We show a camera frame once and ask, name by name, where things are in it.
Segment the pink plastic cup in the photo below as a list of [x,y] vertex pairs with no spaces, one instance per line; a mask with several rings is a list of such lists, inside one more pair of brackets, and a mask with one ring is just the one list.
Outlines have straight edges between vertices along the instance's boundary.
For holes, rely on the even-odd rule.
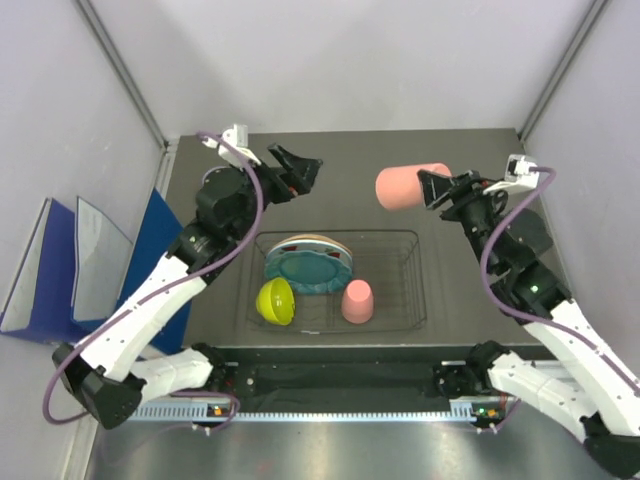
[[342,296],[341,313],[352,324],[363,324],[373,317],[374,296],[366,281],[356,279],[347,285]]
[[422,187],[418,178],[421,170],[450,176],[450,169],[443,163],[405,165],[383,169],[375,181],[376,197],[380,205],[389,211],[415,207],[423,202]]

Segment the yellow-green plastic bowl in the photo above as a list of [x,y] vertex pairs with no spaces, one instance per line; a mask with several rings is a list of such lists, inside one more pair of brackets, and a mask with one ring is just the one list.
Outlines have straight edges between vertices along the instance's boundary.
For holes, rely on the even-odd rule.
[[268,323],[289,325],[295,316],[295,296],[288,281],[276,277],[259,290],[255,301],[257,313]]

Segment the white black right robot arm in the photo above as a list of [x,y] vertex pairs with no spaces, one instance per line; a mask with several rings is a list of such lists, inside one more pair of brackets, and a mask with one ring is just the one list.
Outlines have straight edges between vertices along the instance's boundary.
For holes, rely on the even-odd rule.
[[594,330],[566,284],[541,260],[553,244],[529,204],[555,179],[523,157],[491,181],[475,171],[451,177],[420,170],[424,203],[456,222],[479,262],[489,299],[554,355],[575,384],[543,373],[495,341],[466,359],[476,394],[511,394],[569,432],[603,470],[639,476],[639,379]]

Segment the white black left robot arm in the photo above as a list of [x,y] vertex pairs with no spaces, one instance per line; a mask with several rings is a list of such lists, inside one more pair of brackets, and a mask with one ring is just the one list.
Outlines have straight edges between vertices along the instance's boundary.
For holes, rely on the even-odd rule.
[[251,243],[265,209],[310,193],[323,165],[279,144],[268,148],[278,162],[271,167],[219,136],[204,134],[200,141],[226,164],[205,175],[194,219],[108,320],[52,355],[56,371],[46,391],[63,383],[85,414],[106,430],[149,401],[189,393],[212,397],[224,390],[224,362],[213,347],[195,344],[151,360],[143,359],[143,350]]

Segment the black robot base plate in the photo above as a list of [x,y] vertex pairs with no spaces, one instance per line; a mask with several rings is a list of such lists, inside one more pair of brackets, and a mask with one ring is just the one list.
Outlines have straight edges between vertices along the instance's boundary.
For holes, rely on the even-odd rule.
[[493,391],[486,370],[499,355],[487,347],[315,346],[222,348],[206,385],[248,399],[293,390],[412,389],[458,398]]

